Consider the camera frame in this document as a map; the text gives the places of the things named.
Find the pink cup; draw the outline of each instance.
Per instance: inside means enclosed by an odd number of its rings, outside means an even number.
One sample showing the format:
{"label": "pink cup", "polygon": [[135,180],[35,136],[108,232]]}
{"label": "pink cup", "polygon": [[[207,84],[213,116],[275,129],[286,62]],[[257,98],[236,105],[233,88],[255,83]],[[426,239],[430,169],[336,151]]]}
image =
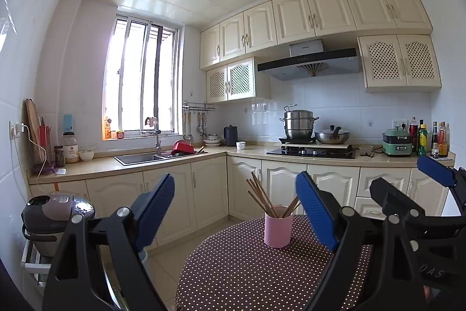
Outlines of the pink cup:
{"label": "pink cup", "polygon": [[[286,210],[284,205],[273,207],[280,216]],[[272,248],[283,248],[290,243],[293,213],[287,218],[272,218],[265,214],[264,242]]]}

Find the polka dot tablecloth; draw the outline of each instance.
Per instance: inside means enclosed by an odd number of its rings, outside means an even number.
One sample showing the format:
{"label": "polka dot tablecloth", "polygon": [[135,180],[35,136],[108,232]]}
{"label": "polka dot tablecloth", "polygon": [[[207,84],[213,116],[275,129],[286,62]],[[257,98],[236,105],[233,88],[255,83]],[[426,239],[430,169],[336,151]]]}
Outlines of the polka dot tablecloth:
{"label": "polka dot tablecloth", "polygon": [[[291,242],[281,249],[264,243],[264,219],[243,222],[210,236],[188,257],[176,310],[301,310],[329,259],[305,215],[294,216]],[[342,310],[355,305],[369,259],[364,246]]]}

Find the faucet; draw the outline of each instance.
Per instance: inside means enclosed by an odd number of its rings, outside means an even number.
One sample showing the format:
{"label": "faucet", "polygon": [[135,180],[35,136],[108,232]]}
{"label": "faucet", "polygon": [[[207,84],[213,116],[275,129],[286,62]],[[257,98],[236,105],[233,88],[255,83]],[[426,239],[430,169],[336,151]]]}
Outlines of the faucet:
{"label": "faucet", "polygon": [[144,122],[144,125],[148,125],[149,127],[152,127],[152,126],[155,125],[155,130],[153,132],[152,131],[146,132],[146,135],[147,136],[154,136],[155,135],[155,137],[157,139],[157,142],[156,142],[156,145],[155,145],[156,153],[157,153],[157,156],[160,156],[160,154],[162,153],[162,148],[160,147],[160,139],[159,139],[158,135],[160,135],[162,133],[162,131],[160,129],[158,129],[158,119],[155,116],[147,117],[145,122]]}

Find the range hood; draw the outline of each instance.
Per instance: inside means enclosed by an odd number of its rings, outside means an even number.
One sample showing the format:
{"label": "range hood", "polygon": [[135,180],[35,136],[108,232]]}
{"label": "range hood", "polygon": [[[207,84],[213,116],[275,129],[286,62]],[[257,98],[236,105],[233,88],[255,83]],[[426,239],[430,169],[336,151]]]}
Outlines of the range hood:
{"label": "range hood", "polygon": [[257,71],[281,81],[361,71],[355,48],[323,51],[322,40],[290,45],[287,59],[257,65]]}

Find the cabinet door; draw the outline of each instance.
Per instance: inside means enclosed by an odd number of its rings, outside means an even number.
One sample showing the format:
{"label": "cabinet door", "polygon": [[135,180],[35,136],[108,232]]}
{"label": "cabinet door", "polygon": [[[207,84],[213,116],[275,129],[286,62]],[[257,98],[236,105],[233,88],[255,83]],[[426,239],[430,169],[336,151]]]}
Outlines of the cabinet door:
{"label": "cabinet door", "polygon": [[426,211],[426,216],[441,216],[448,188],[412,168],[407,195]]}
{"label": "cabinet door", "polygon": [[384,220],[382,208],[372,198],[356,198],[354,209],[365,218]]}
{"label": "cabinet door", "polygon": [[376,178],[383,178],[403,194],[406,194],[410,173],[411,169],[409,168],[361,168],[357,196],[370,198],[369,188]]}
{"label": "cabinet door", "polygon": [[308,0],[273,0],[272,4],[278,44],[315,36]]}
{"label": "cabinet door", "polygon": [[317,36],[356,31],[348,0],[308,0]]}
{"label": "cabinet door", "polygon": [[261,217],[262,210],[248,194],[253,191],[246,183],[252,179],[251,171],[260,177],[261,160],[243,157],[227,157],[228,165],[228,207],[230,215],[243,220]]}
{"label": "cabinet door", "polygon": [[277,45],[272,1],[244,11],[246,53]]}
{"label": "cabinet door", "polygon": [[358,38],[367,87],[407,86],[396,35]]}
{"label": "cabinet door", "polygon": [[171,174],[175,180],[175,196],[157,231],[156,237],[159,245],[179,239],[197,229],[193,181],[189,164],[143,171],[146,191],[152,190],[158,180],[166,173]]}
{"label": "cabinet door", "polygon": [[398,35],[408,86],[441,87],[439,66],[430,36]]}
{"label": "cabinet door", "polygon": [[243,13],[220,23],[220,61],[246,53]]}
{"label": "cabinet door", "polygon": [[359,31],[397,28],[387,0],[348,0],[348,3]]}
{"label": "cabinet door", "polygon": [[228,99],[227,92],[227,66],[207,72],[207,102],[222,102]]}
{"label": "cabinet door", "polygon": [[[262,186],[273,205],[288,206],[296,196],[296,176],[306,171],[306,164],[292,164],[278,161],[262,161]],[[297,213],[302,213],[302,206]]]}
{"label": "cabinet door", "polygon": [[429,17],[421,0],[387,0],[398,28],[420,28],[432,32]]}
{"label": "cabinet door", "polygon": [[191,171],[196,223],[201,229],[228,215],[227,158],[193,162]]}
{"label": "cabinet door", "polygon": [[[57,182],[58,191],[65,194],[74,194],[80,198],[89,200],[86,181]],[[52,194],[55,191],[54,184],[32,185],[30,186],[33,197],[44,194]]]}
{"label": "cabinet door", "polygon": [[142,173],[94,178],[86,180],[86,185],[97,218],[110,216],[122,206],[131,207],[139,194],[145,192]]}
{"label": "cabinet door", "polygon": [[228,65],[228,100],[255,96],[253,59]]}
{"label": "cabinet door", "polygon": [[201,58],[200,68],[220,62],[220,25],[205,30],[201,33]]}
{"label": "cabinet door", "polygon": [[320,190],[331,192],[341,206],[356,201],[359,169],[350,166],[308,165],[309,176]]}

